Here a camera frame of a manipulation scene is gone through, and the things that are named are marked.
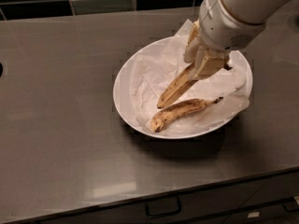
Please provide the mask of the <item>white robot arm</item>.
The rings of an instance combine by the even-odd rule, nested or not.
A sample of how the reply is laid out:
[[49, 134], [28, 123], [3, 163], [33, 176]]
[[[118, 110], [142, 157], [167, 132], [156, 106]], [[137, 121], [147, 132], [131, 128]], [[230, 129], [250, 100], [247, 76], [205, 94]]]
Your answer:
[[204, 0], [199, 9], [199, 36], [192, 44], [195, 58], [190, 80], [207, 78], [206, 62], [224, 59], [245, 48], [260, 34], [276, 10], [291, 0]]

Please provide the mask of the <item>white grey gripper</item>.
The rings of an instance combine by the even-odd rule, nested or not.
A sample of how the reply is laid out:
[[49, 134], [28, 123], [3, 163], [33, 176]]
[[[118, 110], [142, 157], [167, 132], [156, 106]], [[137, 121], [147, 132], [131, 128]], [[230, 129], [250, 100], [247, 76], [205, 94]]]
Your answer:
[[[238, 20], [222, 0], [204, 0], [199, 21], [193, 23], [185, 47], [184, 62], [193, 64], [189, 79], [201, 80], [215, 75], [230, 60], [229, 53], [223, 51], [245, 48], [264, 27], [264, 23]], [[202, 46], [202, 39], [210, 49]]]

